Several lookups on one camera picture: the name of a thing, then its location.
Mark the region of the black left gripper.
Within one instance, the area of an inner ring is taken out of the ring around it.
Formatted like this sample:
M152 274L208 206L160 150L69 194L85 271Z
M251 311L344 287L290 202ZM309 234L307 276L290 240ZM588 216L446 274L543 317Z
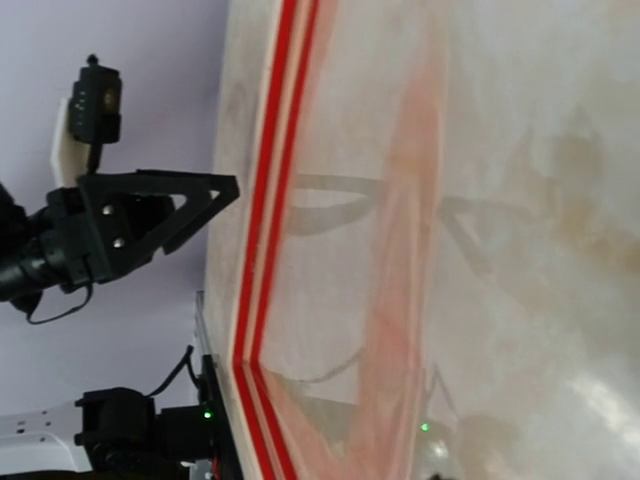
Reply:
M239 198L232 175L138 170L58 188L30 219L29 291L118 280L188 242Z

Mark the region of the clear acrylic sheet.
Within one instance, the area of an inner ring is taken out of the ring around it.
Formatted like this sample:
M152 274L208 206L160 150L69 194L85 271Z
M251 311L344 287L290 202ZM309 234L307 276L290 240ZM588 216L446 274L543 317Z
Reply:
M324 1L269 329L299 479L639 475L639 5Z

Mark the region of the red wooden picture frame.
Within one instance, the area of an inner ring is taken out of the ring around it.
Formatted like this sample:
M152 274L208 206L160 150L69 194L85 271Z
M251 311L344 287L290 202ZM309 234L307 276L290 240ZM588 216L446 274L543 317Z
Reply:
M233 1L207 309L248 479L452 479L421 409L440 1Z

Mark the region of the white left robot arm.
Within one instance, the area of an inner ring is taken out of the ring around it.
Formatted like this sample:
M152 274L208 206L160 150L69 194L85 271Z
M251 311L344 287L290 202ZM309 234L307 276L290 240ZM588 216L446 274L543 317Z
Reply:
M239 196L140 170L1 188L1 472L241 469L201 299L170 255Z

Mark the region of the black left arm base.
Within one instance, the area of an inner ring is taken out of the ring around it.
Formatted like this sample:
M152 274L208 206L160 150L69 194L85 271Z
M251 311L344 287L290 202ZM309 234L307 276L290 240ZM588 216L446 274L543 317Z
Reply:
M194 405L164 408L156 415L156 440L161 456L173 462L208 461L213 479L244 477L229 416L224 406L216 365L209 354L201 357L201 372L194 370L189 345L176 366L149 396L163 393L185 370L196 389Z

